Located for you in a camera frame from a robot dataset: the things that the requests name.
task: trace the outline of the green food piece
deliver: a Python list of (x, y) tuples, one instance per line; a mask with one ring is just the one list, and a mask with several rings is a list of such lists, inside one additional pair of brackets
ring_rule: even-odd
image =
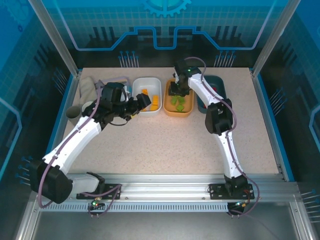
[(180, 104), (184, 104), (186, 102), (186, 100), (183, 96), (178, 97), (178, 101)]
[(178, 112), (182, 112), (182, 110), (184, 109), (185, 107), (182, 106), (181, 104), (179, 104), (175, 109), (178, 111)]
[(177, 103), (177, 100), (178, 100), (178, 98), (176, 96), (172, 96), (171, 97), (171, 104), (175, 106)]

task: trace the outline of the black mounting bracket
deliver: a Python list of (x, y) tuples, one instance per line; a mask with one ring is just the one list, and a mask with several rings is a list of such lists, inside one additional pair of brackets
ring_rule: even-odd
[[(113, 184), (108, 184), (108, 183), (105, 183), (104, 184), (104, 189), (100, 192), (90, 192), (91, 194), (101, 194), (101, 193), (105, 193), (107, 191), (110, 191), (111, 189), (115, 188), (116, 186), (118, 186), (119, 183), (113, 183)], [(114, 195), (116, 194), (116, 190), (112, 191), (111, 193), (107, 194), (107, 195), (104, 195), (102, 196), (101, 198), (103, 200), (112, 200)], [(120, 195), (121, 195), (121, 187), (119, 188), (118, 190), (118, 193), (116, 194), (116, 197), (115, 197), (115, 200), (119, 200), (120, 199)], [(76, 199), (79, 199), (79, 200), (94, 200), (95, 197), (94, 196), (86, 196), (82, 193), (78, 193), (76, 195)]]
[[(255, 199), (255, 193), (252, 187), (252, 184), (247, 184), (243, 190), (249, 191), (249, 198)], [(248, 195), (244, 192), (234, 193), (232, 196), (229, 195), (228, 190), (224, 183), (212, 183), (209, 184), (208, 193), (210, 194), (211, 200), (247, 200)]]

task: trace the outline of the metal floor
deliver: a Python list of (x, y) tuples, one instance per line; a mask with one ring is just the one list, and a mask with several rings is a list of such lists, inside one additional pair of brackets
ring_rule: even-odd
[[(260, 203), (252, 213), (279, 239), (298, 239), (286, 203)], [(107, 213), (90, 218), (81, 212), (41, 212), (33, 240), (273, 240), (256, 220), (226, 213)]]

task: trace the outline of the blue edge trim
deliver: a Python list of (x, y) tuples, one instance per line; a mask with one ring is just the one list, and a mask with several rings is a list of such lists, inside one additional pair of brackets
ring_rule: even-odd
[(63, 98), (62, 98), (62, 101), (61, 101), (59, 112), (58, 112), (58, 115), (56, 116), (56, 119), (55, 119), (55, 123), (54, 123), (53, 129), (52, 129), (51, 137), (50, 137), (50, 140), (49, 140), (49, 143), (48, 143), (48, 147), (46, 148), (46, 151), (45, 151), (46, 154), (50, 153), (52, 148), (53, 148), (55, 137), (56, 137), (56, 134), (57, 134), (57, 131), (58, 131), (58, 127), (59, 127), (59, 124), (60, 124), (60, 121), (61, 121), (61, 118), (62, 118), (62, 114), (63, 114), (63, 111), (64, 111), (64, 107), (65, 107), (65, 104), (66, 104), (66, 101), (67, 101), (67, 98), (68, 98), (68, 94), (69, 94), (70, 87), (71, 87), (73, 79), (74, 79), (74, 76), (72, 74), (70, 74), (70, 77), (69, 77), (69, 80), (68, 80), (68, 84), (66, 85), (66, 88), (65, 88), (65, 91), (64, 91), (64, 95), (63, 95)]
[[(266, 107), (267, 107), (267, 110), (268, 110), (268, 113), (269, 113), (269, 116), (270, 116), (270, 119), (271, 119), (272, 127), (273, 127), (274, 132), (275, 132), (275, 137), (276, 137), (276, 140), (277, 140), (279, 148), (280, 148), (280, 152), (281, 152), (281, 155), (282, 155), (282, 158), (283, 158), (283, 163), (284, 163), (284, 166), (285, 166), (285, 170), (286, 170), (286, 173), (288, 175), (288, 180), (290, 182), (294, 182), (295, 178), (294, 178), (294, 175), (292, 173), (292, 170), (291, 170), (291, 167), (290, 167), (290, 164), (289, 164), (289, 160), (288, 160), (288, 157), (287, 157), (287, 154), (286, 154), (286, 150), (285, 150), (284, 144), (283, 144), (281, 136), (280, 136), (280, 132), (279, 132), (279, 129), (278, 129), (278, 126), (277, 126), (277, 123), (276, 123), (275, 116), (274, 116), (274, 114), (272, 112), (272, 109), (271, 109), (271, 105), (270, 105), (270, 102), (269, 102), (269, 98), (268, 98), (268, 95), (267, 95), (267, 91), (266, 91), (265, 85), (263, 83), (263, 80), (262, 80), (262, 77), (261, 77), (260, 74), (258, 75), (257, 78), (258, 78), (258, 81), (259, 81), (259, 84), (260, 84), (260, 87), (261, 87), (261, 91), (262, 91), (262, 94), (263, 94), (263, 98), (265, 100)], [(53, 148), (55, 136), (57, 134), (58, 126), (59, 126), (59, 123), (60, 123), (60, 120), (61, 120), (61, 117), (62, 117), (62, 114), (63, 114), (64, 106), (65, 106), (66, 101), (67, 101), (67, 97), (68, 97), (68, 93), (69, 93), (69, 90), (70, 90), (70, 87), (71, 87), (72, 80), (73, 80), (73, 76), (70, 75), (69, 80), (68, 80), (68, 84), (66, 86), (66, 89), (65, 89), (65, 92), (64, 92), (64, 95), (63, 95), (63, 98), (62, 98), (62, 102), (61, 102), (61, 105), (60, 105), (60, 108), (59, 108), (59, 112), (58, 112), (58, 115), (57, 115), (55, 123), (54, 123), (54, 127), (53, 127), (52, 134), (51, 134), (51, 137), (50, 137), (50, 140), (49, 140), (49, 143), (48, 143), (48, 147), (46, 149), (46, 153), (51, 152), (51, 150)]]
[(275, 137), (276, 137), (276, 140), (277, 140), (279, 148), (280, 148), (280, 153), (282, 155), (282, 159), (283, 159), (283, 163), (284, 163), (286, 174), (288, 175), (288, 180), (290, 182), (294, 182), (295, 178), (294, 178), (294, 175), (292, 173), (292, 170), (291, 170), (291, 167), (290, 167), (290, 163), (289, 163), (289, 160), (288, 160), (288, 157), (287, 157), (287, 154), (286, 154), (286, 150), (285, 150), (284, 144), (282, 142), (282, 139), (281, 139), (281, 136), (280, 136), (280, 132), (279, 132), (279, 129), (278, 129), (278, 126), (277, 126), (277, 122), (276, 122), (275, 116), (274, 116), (274, 114), (272, 112), (272, 108), (271, 108), (271, 105), (270, 105), (270, 102), (269, 102), (267, 91), (266, 91), (266, 88), (265, 88), (265, 85), (263, 83), (263, 80), (262, 80), (262, 77), (261, 77), (260, 73), (258, 74), (257, 78), (258, 78), (258, 81), (259, 81), (259, 84), (260, 84), (260, 87), (261, 87), (261, 91), (262, 91), (262, 95), (263, 95), (263, 98), (264, 98), (264, 101), (265, 101), (265, 104), (266, 104), (266, 107), (267, 107), (267, 110), (268, 110), (268, 113), (269, 113), (269, 116), (270, 116), (270, 119), (271, 119), (271, 123), (272, 123), (272, 127), (274, 129)]

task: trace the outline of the glass panel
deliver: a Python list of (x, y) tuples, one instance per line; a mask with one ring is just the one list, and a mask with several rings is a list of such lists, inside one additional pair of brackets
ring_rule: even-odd
[(69, 71), (27, 1), (0, 2), (0, 239), (14, 239)]
[(261, 71), (294, 178), (299, 182), (303, 193), (316, 189), (318, 194), (320, 191), (319, 11), (318, 1), (300, 2)]
[(252, 67), (287, 0), (43, 2), (79, 68)]

